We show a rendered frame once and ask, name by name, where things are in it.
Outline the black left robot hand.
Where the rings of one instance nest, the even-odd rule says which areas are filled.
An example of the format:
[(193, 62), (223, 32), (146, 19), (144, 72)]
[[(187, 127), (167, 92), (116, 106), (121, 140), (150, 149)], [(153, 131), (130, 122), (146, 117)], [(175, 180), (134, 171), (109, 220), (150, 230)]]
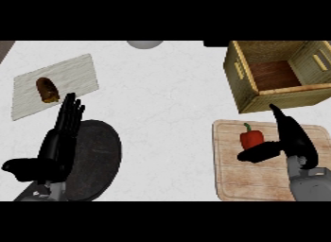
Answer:
[(20, 182), (63, 182), (71, 173), (76, 136), (85, 106), (75, 94), (66, 95), (54, 128), (47, 131), (35, 158), (7, 160), (1, 166)]

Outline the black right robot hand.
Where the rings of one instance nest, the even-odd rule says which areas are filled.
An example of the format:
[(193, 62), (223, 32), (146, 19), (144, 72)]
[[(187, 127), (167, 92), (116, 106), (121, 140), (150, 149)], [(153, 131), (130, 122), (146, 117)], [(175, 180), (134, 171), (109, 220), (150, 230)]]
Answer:
[(317, 150), (308, 135), (291, 116), (286, 116), (280, 109), (269, 105), (277, 125), (277, 141), (266, 141), (260, 145), (242, 151), (238, 160), (258, 163), (285, 152), (286, 157), (297, 156), (305, 159), (301, 169), (311, 169), (317, 166)]

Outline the red bell pepper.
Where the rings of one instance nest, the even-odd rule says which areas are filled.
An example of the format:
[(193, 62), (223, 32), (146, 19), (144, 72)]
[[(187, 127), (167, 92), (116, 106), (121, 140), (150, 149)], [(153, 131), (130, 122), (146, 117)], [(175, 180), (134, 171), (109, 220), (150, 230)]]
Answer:
[(243, 123), (246, 131), (240, 134), (240, 144), (243, 149), (249, 149), (264, 142), (264, 135), (254, 130), (248, 123)]

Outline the pale wooden cutting board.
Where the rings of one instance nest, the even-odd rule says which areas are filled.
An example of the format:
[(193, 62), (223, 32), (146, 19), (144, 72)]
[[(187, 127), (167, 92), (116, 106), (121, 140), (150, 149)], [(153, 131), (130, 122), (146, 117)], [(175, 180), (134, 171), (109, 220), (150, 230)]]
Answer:
[[(317, 150), (317, 166), (331, 169), (331, 136), (326, 129), (303, 125)], [(292, 201), (286, 155), (252, 164), (238, 160), (242, 152), (243, 121), (217, 120), (212, 125), (215, 193), (221, 200)]]

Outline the woven wicker basket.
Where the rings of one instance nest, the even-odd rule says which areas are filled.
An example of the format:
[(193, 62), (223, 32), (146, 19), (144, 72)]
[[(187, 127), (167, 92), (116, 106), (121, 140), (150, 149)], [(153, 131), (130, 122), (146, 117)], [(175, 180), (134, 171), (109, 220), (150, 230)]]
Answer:
[(223, 70), (240, 113), (331, 97), (331, 41), (232, 41)]

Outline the dark round plate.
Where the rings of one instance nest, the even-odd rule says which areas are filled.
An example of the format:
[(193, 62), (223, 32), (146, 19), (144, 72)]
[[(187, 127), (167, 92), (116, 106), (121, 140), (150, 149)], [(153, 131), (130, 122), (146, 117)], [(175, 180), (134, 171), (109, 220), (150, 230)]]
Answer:
[(110, 186), (121, 163), (121, 142), (113, 127), (99, 120), (81, 122), (75, 160), (65, 182), (69, 201), (93, 201)]

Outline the brown oblong food item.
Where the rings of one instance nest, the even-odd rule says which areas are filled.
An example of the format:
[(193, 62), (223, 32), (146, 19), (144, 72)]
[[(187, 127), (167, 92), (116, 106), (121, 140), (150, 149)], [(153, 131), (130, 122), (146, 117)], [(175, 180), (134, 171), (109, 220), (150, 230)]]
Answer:
[(48, 78), (37, 80), (38, 94), (44, 103), (57, 102), (60, 100), (59, 90)]

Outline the pale rectangular placemat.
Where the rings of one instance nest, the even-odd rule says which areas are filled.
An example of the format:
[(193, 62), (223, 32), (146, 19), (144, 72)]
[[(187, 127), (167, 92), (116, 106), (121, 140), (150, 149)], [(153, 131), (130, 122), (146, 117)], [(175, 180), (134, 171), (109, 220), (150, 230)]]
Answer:
[[(37, 86), (40, 78), (48, 78), (54, 84), (59, 100), (45, 103), (45, 88)], [(37, 71), (13, 78), (13, 110), (11, 118), (17, 120), (45, 110), (63, 102), (68, 93), (76, 97), (99, 89), (91, 55), (85, 54), (65, 60)]]

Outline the grey round object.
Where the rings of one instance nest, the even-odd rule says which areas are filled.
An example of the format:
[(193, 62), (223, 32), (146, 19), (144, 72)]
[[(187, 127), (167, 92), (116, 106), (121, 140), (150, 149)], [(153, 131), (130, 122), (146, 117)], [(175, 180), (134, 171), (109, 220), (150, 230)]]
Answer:
[(128, 41), (128, 44), (136, 48), (136, 49), (150, 49), (155, 48), (162, 41)]

